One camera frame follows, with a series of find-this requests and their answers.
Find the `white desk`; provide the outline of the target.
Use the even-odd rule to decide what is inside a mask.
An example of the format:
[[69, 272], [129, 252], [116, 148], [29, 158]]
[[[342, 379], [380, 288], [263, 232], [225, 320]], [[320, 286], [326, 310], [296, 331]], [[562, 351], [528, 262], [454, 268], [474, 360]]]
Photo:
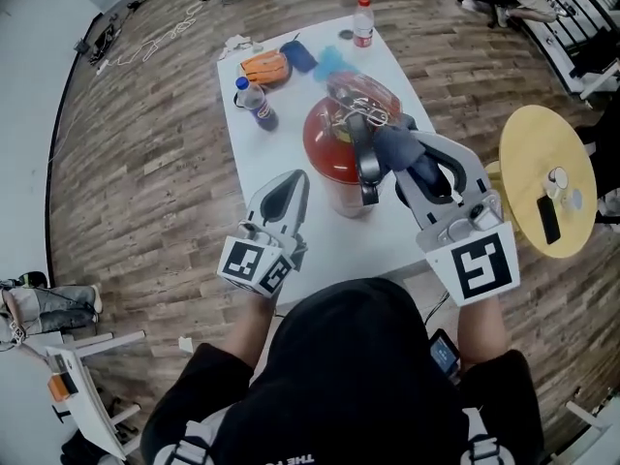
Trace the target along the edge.
[[139, 330], [118, 337], [105, 333], [65, 342], [60, 333], [54, 332], [35, 335], [28, 341], [28, 344], [39, 352], [62, 359], [61, 366], [68, 371], [77, 389], [76, 393], [64, 400], [64, 404], [78, 430], [87, 441], [120, 460], [127, 459], [138, 449], [141, 435], [123, 444], [117, 437], [117, 426], [138, 413], [140, 405], [134, 404], [121, 413], [110, 416], [83, 360], [144, 338], [145, 333]]

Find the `person's left forearm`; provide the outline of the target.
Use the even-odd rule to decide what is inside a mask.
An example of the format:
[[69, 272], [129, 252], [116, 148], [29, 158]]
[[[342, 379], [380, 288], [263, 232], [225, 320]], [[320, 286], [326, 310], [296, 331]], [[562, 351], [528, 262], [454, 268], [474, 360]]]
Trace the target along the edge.
[[246, 292], [244, 300], [241, 314], [226, 336], [222, 350], [255, 369], [274, 318], [277, 297]]

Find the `red fire extinguisher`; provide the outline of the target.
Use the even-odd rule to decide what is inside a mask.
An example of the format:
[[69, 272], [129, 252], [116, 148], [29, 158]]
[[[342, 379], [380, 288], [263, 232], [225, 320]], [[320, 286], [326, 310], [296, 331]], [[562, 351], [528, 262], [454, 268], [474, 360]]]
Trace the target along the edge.
[[333, 209], [355, 219], [379, 202], [385, 171], [374, 135], [399, 119], [402, 106], [389, 89], [361, 73], [332, 73], [325, 86], [325, 96], [304, 121], [303, 146]]

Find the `black smartphone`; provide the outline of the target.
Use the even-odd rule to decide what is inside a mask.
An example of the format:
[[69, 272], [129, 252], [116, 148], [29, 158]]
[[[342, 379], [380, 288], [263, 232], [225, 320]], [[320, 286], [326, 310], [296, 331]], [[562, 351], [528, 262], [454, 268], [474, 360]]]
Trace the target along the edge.
[[561, 237], [554, 201], [548, 195], [544, 195], [537, 199], [537, 206], [546, 243], [552, 244]]

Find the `white mug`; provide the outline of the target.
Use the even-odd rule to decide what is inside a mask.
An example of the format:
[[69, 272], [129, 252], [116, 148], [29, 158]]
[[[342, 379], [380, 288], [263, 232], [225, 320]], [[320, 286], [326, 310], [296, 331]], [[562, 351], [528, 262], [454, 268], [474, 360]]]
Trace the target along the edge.
[[552, 200], [556, 200], [568, 188], [568, 184], [569, 179], [566, 171], [562, 167], [556, 167], [547, 175], [547, 180], [545, 181], [546, 194]]

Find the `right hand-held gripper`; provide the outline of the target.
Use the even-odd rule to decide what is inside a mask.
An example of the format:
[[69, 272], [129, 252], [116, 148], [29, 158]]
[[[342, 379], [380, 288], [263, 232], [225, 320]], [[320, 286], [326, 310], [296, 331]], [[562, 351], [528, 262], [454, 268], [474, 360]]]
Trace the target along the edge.
[[487, 191], [479, 157], [442, 135], [411, 134], [424, 149], [421, 162], [396, 171], [396, 183], [422, 229], [418, 247], [454, 303], [463, 307], [518, 287], [512, 224], [503, 220], [499, 193]]

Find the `crumpled white tissue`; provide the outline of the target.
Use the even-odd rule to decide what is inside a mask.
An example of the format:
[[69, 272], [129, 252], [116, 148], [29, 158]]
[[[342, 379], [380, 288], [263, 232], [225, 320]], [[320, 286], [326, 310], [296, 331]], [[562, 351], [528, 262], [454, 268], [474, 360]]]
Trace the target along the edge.
[[225, 41], [218, 60], [223, 60], [237, 51], [248, 48], [252, 49], [254, 52], [260, 52], [264, 49], [260, 43], [253, 41], [250, 37], [234, 35]]

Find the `black screen device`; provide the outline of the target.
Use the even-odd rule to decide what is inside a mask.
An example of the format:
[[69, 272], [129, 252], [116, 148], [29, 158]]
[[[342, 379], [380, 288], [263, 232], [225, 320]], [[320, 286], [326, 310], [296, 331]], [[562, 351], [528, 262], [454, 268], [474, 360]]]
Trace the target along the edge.
[[441, 371], [451, 382], [457, 385], [459, 381], [460, 353], [442, 328], [438, 328], [430, 338], [430, 354]]

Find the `person's right forearm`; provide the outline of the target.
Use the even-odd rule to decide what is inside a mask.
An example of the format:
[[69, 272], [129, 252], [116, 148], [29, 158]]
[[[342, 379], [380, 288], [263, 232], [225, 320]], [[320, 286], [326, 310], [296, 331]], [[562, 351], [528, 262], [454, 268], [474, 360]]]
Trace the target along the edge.
[[457, 345], [462, 372], [500, 357], [508, 351], [509, 337], [497, 296], [459, 309]]

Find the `white table frame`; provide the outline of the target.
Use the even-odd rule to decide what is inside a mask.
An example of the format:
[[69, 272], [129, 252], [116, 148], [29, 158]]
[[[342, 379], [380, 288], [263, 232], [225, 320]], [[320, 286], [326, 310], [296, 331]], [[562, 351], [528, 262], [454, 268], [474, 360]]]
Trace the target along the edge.
[[589, 428], [563, 453], [567, 465], [620, 465], [620, 396], [595, 416], [570, 403], [569, 409]]

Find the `grey blue wiping cloth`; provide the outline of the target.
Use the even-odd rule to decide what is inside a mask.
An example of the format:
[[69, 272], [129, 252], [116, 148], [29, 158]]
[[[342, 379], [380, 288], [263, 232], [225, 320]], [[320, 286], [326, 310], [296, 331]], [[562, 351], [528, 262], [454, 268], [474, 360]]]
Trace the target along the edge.
[[373, 137], [379, 163], [385, 171], [407, 171], [435, 198], [450, 197], [450, 182], [413, 134], [417, 129], [416, 120], [408, 114], [401, 114], [396, 124], [379, 127]]

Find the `light blue cloth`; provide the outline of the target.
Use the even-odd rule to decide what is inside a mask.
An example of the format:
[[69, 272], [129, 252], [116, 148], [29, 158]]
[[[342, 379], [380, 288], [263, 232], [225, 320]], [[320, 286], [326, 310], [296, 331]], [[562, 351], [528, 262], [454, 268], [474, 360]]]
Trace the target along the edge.
[[326, 46], [319, 53], [317, 65], [313, 69], [313, 79], [316, 82], [325, 82], [331, 74], [344, 72], [357, 74], [359, 69], [349, 63], [336, 46]]

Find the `round yellow wooden table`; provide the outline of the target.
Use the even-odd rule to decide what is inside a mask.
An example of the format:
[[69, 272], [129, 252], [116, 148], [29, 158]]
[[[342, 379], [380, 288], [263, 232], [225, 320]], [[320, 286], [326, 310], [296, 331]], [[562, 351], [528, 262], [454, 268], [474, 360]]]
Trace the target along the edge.
[[[583, 196], [579, 211], [562, 205], [563, 191], [554, 201], [561, 237], [547, 244], [537, 199], [546, 195], [548, 173], [562, 167], [567, 189]], [[573, 127], [555, 111], [537, 105], [516, 110], [506, 122], [499, 142], [499, 160], [487, 172], [498, 188], [507, 219], [542, 254], [565, 259], [579, 252], [589, 239], [597, 212], [596, 179], [590, 158]]]

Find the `orange tissue packet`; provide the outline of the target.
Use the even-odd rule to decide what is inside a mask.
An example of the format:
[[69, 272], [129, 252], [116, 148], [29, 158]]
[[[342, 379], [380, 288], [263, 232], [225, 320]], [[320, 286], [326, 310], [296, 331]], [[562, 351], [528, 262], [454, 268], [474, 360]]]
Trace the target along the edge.
[[289, 79], [291, 67], [286, 55], [278, 50], [260, 53], [242, 61], [240, 71], [259, 86], [275, 87]]

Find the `dark blue pouch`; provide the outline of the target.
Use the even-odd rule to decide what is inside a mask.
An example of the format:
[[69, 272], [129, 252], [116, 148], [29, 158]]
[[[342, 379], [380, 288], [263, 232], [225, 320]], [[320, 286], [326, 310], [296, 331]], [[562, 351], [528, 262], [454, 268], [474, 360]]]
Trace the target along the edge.
[[299, 40], [291, 40], [283, 44], [280, 52], [285, 55], [294, 69], [303, 74], [312, 71], [318, 65], [314, 56]]

